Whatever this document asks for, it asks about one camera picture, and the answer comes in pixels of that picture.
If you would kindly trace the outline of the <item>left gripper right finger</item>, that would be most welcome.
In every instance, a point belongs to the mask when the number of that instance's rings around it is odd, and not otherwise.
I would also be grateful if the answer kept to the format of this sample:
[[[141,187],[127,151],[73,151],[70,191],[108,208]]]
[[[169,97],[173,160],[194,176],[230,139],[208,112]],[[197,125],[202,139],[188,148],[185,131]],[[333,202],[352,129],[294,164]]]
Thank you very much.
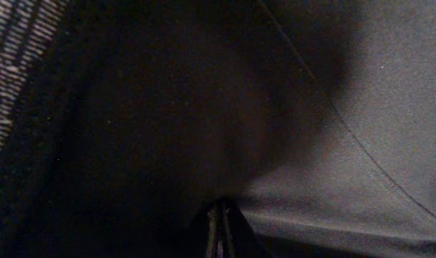
[[[221,200],[221,243],[225,258],[272,258],[236,203]]]

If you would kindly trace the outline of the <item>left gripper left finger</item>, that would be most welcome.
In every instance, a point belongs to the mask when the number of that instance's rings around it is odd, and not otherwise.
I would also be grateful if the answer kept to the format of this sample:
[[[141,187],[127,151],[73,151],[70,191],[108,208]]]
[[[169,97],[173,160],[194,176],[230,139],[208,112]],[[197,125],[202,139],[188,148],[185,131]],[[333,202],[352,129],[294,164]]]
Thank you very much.
[[[205,250],[205,258],[217,257],[217,246],[219,241],[219,214],[218,206],[214,204],[207,212],[208,218],[208,233],[207,233],[207,246]]]

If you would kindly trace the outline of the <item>black leggings with coral cuffs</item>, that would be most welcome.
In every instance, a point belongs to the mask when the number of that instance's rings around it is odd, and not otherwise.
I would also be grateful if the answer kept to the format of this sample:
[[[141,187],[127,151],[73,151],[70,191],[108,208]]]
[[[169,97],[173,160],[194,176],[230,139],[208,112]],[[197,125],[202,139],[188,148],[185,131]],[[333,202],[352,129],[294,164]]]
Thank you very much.
[[[0,257],[436,257],[436,1],[0,1]]]

